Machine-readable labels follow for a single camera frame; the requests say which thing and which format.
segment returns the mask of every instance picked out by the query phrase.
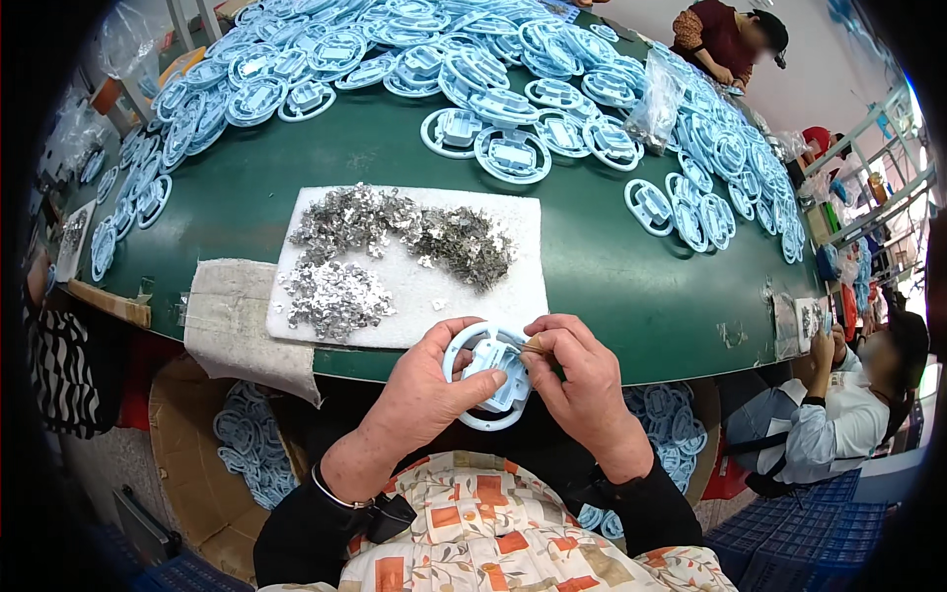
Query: blue crate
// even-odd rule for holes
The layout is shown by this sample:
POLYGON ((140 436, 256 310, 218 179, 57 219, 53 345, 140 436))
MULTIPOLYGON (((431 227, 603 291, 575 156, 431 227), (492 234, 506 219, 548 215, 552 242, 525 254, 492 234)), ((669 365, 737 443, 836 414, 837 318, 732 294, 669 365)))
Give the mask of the blue crate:
POLYGON ((740 581, 753 552, 776 531, 794 507, 796 502, 792 498, 757 498, 705 535, 705 545, 717 553, 720 567, 731 582, 740 581))
POLYGON ((796 592, 809 582, 844 506, 809 504, 791 513, 753 553, 740 579, 741 592, 796 592))
POLYGON ((134 547, 117 526, 94 526, 89 529, 89 533, 99 555, 120 580, 131 583, 144 571, 145 567, 138 559, 134 547))
POLYGON ((253 592, 254 587, 224 574, 190 553, 151 567, 134 581, 137 592, 253 592))
POLYGON ((858 489, 858 480, 862 476, 861 469, 842 473, 838 477, 822 483, 816 483, 807 490, 797 490, 803 505, 816 504, 848 504, 858 489))
POLYGON ((881 538, 886 504, 848 504, 806 586, 809 592, 844 589, 881 538))

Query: silver bracelet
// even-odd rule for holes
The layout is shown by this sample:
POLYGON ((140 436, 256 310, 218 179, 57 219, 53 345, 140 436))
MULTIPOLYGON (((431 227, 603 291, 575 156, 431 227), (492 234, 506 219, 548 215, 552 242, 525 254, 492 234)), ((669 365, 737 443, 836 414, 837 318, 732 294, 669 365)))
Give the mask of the silver bracelet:
POLYGON ((310 471, 313 477, 313 483, 315 483, 316 487, 322 490, 322 493, 324 493, 333 502, 345 508, 349 508, 350 510, 364 510, 365 508, 371 508, 375 504, 374 497, 369 499, 367 502, 355 502, 353 504, 349 504, 347 502, 342 501, 335 495, 332 495, 332 492, 330 492, 328 488, 324 487, 322 483, 319 482, 319 478, 315 476, 315 470, 319 468, 319 466, 320 465, 318 463, 314 464, 313 469, 310 471))

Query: cardboard box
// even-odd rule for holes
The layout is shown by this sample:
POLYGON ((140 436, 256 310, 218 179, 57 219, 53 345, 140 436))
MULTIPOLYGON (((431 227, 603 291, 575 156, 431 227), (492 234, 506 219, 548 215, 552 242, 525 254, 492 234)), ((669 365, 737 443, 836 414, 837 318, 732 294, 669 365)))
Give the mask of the cardboard box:
MULTIPOLYGON (((253 501, 242 475, 227 472, 213 430, 236 382, 207 378, 189 356, 162 368, 152 383, 152 451, 188 546, 223 573, 256 585, 253 545, 270 512, 253 501)), ((298 453, 289 455, 295 474, 306 466, 298 453)))
POLYGON ((688 384, 694 391, 694 402, 690 409, 707 431, 707 446, 697 455, 688 492, 684 495, 690 506, 694 507, 704 496, 704 490, 717 463, 717 447, 720 445, 720 393, 712 378, 699 378, 688 381, 688 384))

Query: black sleeve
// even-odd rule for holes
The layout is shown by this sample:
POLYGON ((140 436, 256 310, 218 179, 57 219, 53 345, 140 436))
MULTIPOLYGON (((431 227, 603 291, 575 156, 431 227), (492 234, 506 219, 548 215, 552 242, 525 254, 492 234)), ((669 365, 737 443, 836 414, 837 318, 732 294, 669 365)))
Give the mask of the black sleeve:
POLYGON ((356 512, 340 508, 306 479, 273 509, 259 533, 253 547, 257 586, 324 582, 337 587, 346 545, 365 525, 352 519, 356 512))
POLYGON ((702 547, 701 523, 654 455, 651 472, 616 486, 609 501, 625 530, 629 557, 661 547, 702 547))

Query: black cap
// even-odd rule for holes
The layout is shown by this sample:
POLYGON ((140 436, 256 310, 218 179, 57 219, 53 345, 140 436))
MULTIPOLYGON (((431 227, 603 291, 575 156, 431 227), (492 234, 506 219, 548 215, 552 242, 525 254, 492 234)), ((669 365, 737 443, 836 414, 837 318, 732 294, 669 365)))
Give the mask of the black cap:
POLYGON ((891 342, 901 356, 904 385, 917 388, 927 366, 927 351, 930 349, 924 319, 919 314, 889 310, 888 330, 891 332, 891 342))
POLYGON ((786 69, 784 56, 786 54, 786 47, 789 45, 789 32, 786 30, 786 26, 783 25, 782 21, 772 12, 754 10, 751 14, 758 18, 757 26, 762 28, 763 32, 766 33, 766 38, 769 39, 770 42, 770 49, 776 52, 776 56, 773 59, 776 65, 782 69, 786 69))

